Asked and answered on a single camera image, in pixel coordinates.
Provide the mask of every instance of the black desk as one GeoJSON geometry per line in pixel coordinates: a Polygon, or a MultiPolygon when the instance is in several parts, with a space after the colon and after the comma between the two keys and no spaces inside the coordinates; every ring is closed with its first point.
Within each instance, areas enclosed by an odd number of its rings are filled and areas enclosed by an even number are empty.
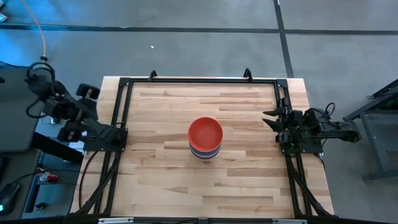
{"type": "MultiPolygon", "coordinates": [[[[0,67],[0,77],[5,80],[0,83],[0,156],[10,158],[0,189],[22,175],[35,172],[42,151],[81,164],[81,153],[35,132],[38,119],[25,113],[27,106],[37,98],[24,81],[26,68],[0,67]]],[[[42,104],[38,104],[30,113],[39,115],[41,108],[42,104]]],[[[19,181],[21,188],[16,207],[11,214],[0,217],[0,221],[21,218],[33,179],[32,175],[19,181]]]]}

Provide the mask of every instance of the wooden table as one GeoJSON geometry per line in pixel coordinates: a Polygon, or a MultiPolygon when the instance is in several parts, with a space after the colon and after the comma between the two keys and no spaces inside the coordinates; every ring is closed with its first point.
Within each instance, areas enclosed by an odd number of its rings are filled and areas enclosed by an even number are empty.
{"type": "MultiPolygon", "coordinates": [[[[119,77],[104,77],[98,102],[102,123],[111,122],[118,83],[119,77]]],[[[306,110],[303,79],[288,84],[293,108],[306,110]]],[[[135,83],[112,216],[294,217],[285,158],[275,133],[261,120],[270,118],[262,111],[274,108],[272,85],[135,83]],[[188,147],[188,127],[202,116],[216,118],[224,132],[221,151],[210,161],[196,159],[188,147]]],[[[83,203],[98,185],[103,156],[99,152],[89,165],[83,203]]],[[[303,163],[309,189],[333,213],[322,163],[312,154],[303,154],[303,163]]],[[[304,211],[300,190],[298,195],[304,211]]],[[[78,209],[77,198],[78,186],[71,212],[78,209]]]]}

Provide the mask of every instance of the black tube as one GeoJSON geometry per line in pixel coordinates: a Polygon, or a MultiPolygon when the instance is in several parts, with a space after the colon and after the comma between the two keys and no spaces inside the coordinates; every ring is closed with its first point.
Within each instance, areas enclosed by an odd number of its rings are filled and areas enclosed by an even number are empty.
{"type": "MultiPolygon", "coordinates": [[[[119,88],[118,88],[118,92],[116,93],[116,100],[114,103],[112,121],[111,121],[112,125],[116,125],[116,123],[118,121],[118,113],[119,113],[120,102],[121,102],[121,98],[122,98],[122,92],[123,92],[123,88],[124,88],[124,85],[122,85],[121,82],[122,82],[122,80],[119,81],[119,88]]],[[[103,181],[104,176],[105,176],[106,172],[108,171],[110,157],[111,157],[111,152],[105,152],[104,161],[102,163],[101,176],[99,178],[100,183],[103,181]]],[[[100,193],[97,201],[95,202],[93,213],[100,212],[102,195],[103,195],[103,193],[100,193]]]]}
{"type": "MultiPolygon", "coordinates": [[[[131,78],[133,82],[149,82],[148,78],[131,78]]],[[[273,84],[275,79],[255,79],[248,82],[245,78],[162,78],[154,77],[151,82],[159,83],[256,83],[256,84],[273,84]]]]}
{"type": "MultiPolygon", "coordinates": [[[[303,160],[301,158],[301,153],[298,152],[296,155],[297,155],[296,162],[297,162],[298,175],[300,176],[303,183],[307,185],[307,181],[305,180],[305,171],[303,166],[303,160]]],[[[312,215],[312,208],[310,201],[308,200],[307,196],[304,193],[303,193],[303,198],[304,198],[305,213],[307,215],[312,215]]]]}
{"type": "MultiPolygon", "coordinates": [[[[130,79],[129,83],[128,83],[128,87],[127,87],[126,100],[124,102],[121,128],[126,127],[127,117],[129,115],[132,86],[133,86],[133,81],[130,79]]],[[[116,152],[115,156],[114,156],[114,160],[118,161],[118,163],[119,163],[120,158],[121,158],[121,152],[116,152]]],[[[118,179],[118,170],[119,170],[119,166],[116,168],[116,173],[113,175],[110,186],[109,186],[108,200],[106,201],[104,213],[110,214],[111,210],[112,210],[114,191],[116,188],[116,181],[118,179]]]]}
{"type": "Polygon", "coordinates": [[[274,91],[275,91],[276,102],[278,102],[280,100],[280,94],[279,94],[279,87],[278,87],[277,82],[274,82],[274,91]]]}
{"type": "Polygon", "coordinates": [[[296,169],[293,166],[293,162],[290,159],[287,161],[287,169],[290,171],[291,176],[294,178],[298,186],[302,189],[303,195],[306,195],[308,200],[310,201],[311,205],[313,206],[314,210],[319,216],[330,216],[331,214],[328,213],[321,204],[317,201],[315,196],[311,193],[310,189],[308,189],[307,185],[303,183],[300,176],[298,175],[296,169]]]}
{"type": "Polygon", "coordinates": [[[292,196],[294,217],[297,217],[297,215],[301,214],[301,211],[300,211],[299,200],[297,198],[297,190],[293,178],[293,171],[291,170],[291,166],[289,166],[289,163],[292,162],[292,158],[288,154],[285,154],[285,158],[287,166],[287,176],[289,177],[290,194],[292,196]]]}
{"type": "Polygon", "coordinates": [[[284,88],[284,95],[285,98],[289,101],[289,109],[292,110],[292,100],[290,99],[290,94],[289,94],[289,89],[288,88],[284,88]]]}
{"type": "Polygon", "coordinates": [[[86,201],[86,203],[79,209],[76,214],[87,214],[90,209],[93,207],[94,203],[97,201],[98,197],[102,194],[104,188],[106,187],[106,184],[111,180],[111,178],[117,174],[119,167],[119,162],[114,160],[112,163],[111,168],[109,168],[109,171],[106,173],[104,176],[104,181],[99,183],[97,188],[94,190],[93,194],[91,197],[86,201]]]}

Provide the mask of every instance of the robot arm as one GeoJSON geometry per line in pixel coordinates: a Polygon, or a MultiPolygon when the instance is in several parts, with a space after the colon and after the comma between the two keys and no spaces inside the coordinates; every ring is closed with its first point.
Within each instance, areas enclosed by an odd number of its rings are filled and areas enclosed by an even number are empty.
{"type": "Polygon", "coordinates": [[[28,89],[38,96],[37,101],[44,103],[43,113],[57,119],[67,120],[66,125],[60,130],[57,139],[66,142],[85,142],[85,151],[122,151],[126,145],[127,129],[116,128],[108,124],[101,124],[96,111],[96,99],[100,95],[97,87],[80,84],[74,99],[65,86],[55,81],[53,68],[45,62],[37,62],[27,71],[28,89]],[[39,75],[45,72],[50,75],[39,75]],[[87,131],[87,136],[82,137],[82,132],[87,131]]]}
{"type": "Polygon", "coordinates": [[[342,141],[357,142],[361,139],[356,124],[352,121],[332,121],[330,115],[335,110],[335,104],[330,103],[325,110],[310,108],[303,114],[302,111],[289,110],[288,103],[283,98],[278,102],[278,108],[274,111],[263,112],[269,116],[279,116],[276,121],[263,119],[278,135],[275,141],[285,148],[289,153],[323,152],[320,141],[322,139],[338,138],[342,141]]]}

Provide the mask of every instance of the red bowl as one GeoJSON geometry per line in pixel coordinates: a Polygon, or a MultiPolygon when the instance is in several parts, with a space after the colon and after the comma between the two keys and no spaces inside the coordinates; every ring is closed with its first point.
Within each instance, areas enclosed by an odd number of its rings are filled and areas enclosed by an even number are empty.
{"type": "Polygon", "coordinates": [[[188,130],[190,144],[200,152],[215,150],[223,139],[223,129],[213,118],[203,117],[192,122],[188,130]]]}

